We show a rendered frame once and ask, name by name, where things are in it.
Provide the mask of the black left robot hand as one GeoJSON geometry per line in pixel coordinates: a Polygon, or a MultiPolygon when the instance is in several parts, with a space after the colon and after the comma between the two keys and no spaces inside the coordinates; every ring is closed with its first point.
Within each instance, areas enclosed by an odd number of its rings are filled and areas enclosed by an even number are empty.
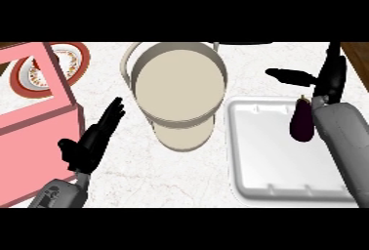
{"type": "Polygon", "coordinates": [[[62,160],[70,163],[68,170],[90,174],[101,162],[109,138],[126,114],[123,99],[115,98],[103,115],[83,134],[80,141],[62,139],[58,146],[62,151],[62,160]]]}

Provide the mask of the beige tiered basket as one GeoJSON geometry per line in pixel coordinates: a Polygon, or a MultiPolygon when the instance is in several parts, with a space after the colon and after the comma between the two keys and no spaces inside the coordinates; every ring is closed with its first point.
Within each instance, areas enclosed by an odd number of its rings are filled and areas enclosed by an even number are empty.
{"type": "Polygon", "coordinates": [[[120,70],[161,144],[174,151],[199,148],[213,134],[227,84],[217,45],[161,42],[134,63],[123,60],[120,70]]]}

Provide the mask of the white tray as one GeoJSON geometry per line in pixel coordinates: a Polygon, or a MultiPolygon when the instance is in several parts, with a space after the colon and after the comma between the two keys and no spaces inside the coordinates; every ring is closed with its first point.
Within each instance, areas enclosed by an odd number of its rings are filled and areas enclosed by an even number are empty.
{"type": "Polygon", "coordinates": [[[289,136],[291,97],[233,97],[225,104],[232,191],[250,207],[356,205],[325,142],[289,136]]]}

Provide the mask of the brown wooden board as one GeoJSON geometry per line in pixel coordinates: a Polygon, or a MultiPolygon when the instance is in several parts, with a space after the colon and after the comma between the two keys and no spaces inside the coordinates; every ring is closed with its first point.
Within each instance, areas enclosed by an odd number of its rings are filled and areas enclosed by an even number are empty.
{"type": "Polygon", "coordinates": [[[369,92],[369,42],[341,42],[340,46],[369,92]]]}

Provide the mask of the red and white plate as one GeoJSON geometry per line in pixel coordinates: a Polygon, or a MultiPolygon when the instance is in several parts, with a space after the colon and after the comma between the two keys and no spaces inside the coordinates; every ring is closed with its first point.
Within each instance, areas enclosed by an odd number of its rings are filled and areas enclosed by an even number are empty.
{"type": "MultiPolygon", "coordinates": [[[[90,50],[81,42],[50,42],[52,51],[70,85],[83,77],[90,64],[90,50]]],[[[11,87],[30,99],[52,96],[49,85],[34,57],[18,60],[11,72],[11,87]]]]}

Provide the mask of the pink box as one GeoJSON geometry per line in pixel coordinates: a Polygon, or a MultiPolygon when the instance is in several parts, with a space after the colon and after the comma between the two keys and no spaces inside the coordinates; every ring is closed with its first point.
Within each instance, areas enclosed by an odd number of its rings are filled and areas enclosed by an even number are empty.
{"type": "Polygon", "coordinates": [[[11,207],[34,197],[52,180],[75,179],[58,142],[62,139],[77,141],[86,129],[84,110],[50,45],[25,42],[0,49],[0,63],[27,57],[37,61],[52,98],[0,115],[0,207],[11,207]]]}

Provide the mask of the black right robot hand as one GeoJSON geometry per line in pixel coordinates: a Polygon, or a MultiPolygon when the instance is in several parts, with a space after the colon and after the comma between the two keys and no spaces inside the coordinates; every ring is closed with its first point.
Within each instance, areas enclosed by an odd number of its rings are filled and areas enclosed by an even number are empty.
{"type": "Polygon", "coordinates": [[[281,83],[303,87],[315,85],[313,96],[323,97],[326,104],[337,104],[341,99],[347,73],[346,56],[340,54],[340,42],[329,44],[326,60],[318,77],[292,69],[269,68],[266,73],[281,83]]]}

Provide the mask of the dark purple eggplant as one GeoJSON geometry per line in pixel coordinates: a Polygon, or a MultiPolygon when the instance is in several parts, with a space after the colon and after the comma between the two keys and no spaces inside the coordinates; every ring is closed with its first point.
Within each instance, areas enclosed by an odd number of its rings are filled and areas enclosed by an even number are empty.
{"type": "Polygon", "coordinates": [[[300,143],[307,143],[315,136],[315,124],[310,101],[300,97],[289,121],[289,136],[300,143]]]}

